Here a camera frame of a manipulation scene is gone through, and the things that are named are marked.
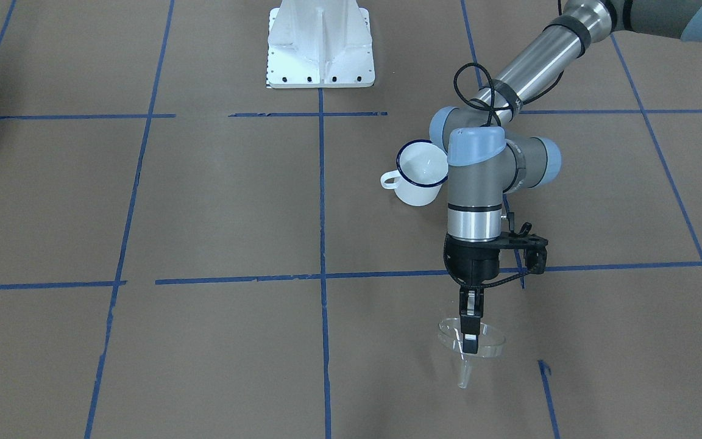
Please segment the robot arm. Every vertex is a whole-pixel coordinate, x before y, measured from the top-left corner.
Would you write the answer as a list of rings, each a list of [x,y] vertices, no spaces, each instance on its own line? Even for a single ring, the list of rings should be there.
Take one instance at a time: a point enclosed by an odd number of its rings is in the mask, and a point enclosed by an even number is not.
[[[568,1],[537,38],[476,97],[458,92],[463,107],[434,115],[431,141],[447,153],[447,234],[444,262],[459,285],[458,342],[466,355],[480,353],[484,291],[502,284],[500,252],[521,250],[525,273],[541,274],[548,241],[514,216],[503,197],[556,178],[562,154],[553,141],[505,129],[522,108],[543,97],[589,47],[619,31],[702,43],[702,1]]]

